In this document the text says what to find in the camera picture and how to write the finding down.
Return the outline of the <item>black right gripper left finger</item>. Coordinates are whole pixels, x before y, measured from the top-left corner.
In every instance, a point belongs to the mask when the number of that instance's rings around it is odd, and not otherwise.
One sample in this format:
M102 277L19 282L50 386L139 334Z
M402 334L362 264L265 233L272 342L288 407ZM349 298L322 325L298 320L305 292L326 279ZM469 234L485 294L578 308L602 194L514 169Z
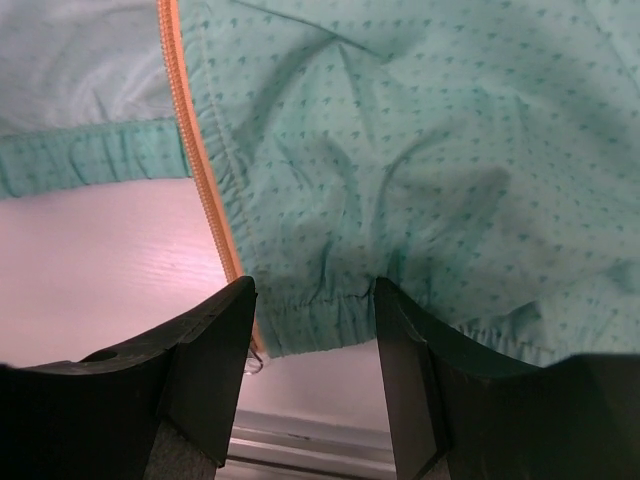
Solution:
M211 479L230 443L254 320L242 277L78 362L1 368L5 479Z

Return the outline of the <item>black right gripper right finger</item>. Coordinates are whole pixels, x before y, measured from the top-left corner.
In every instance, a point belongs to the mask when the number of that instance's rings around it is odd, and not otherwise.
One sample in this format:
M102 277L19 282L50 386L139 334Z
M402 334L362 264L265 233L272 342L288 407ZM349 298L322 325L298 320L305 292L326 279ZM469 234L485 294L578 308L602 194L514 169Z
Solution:
M436 319L395 284L373 293L396 474L424 479L635 479L639 359L537 367Z

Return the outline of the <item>orange and teal jacket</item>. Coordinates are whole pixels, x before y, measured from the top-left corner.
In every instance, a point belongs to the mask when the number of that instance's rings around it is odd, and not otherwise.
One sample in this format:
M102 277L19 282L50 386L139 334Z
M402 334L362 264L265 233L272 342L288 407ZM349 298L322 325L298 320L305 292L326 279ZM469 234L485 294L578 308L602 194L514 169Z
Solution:
M271 357L639 349L635 1L2 3L3 198L185 177Z

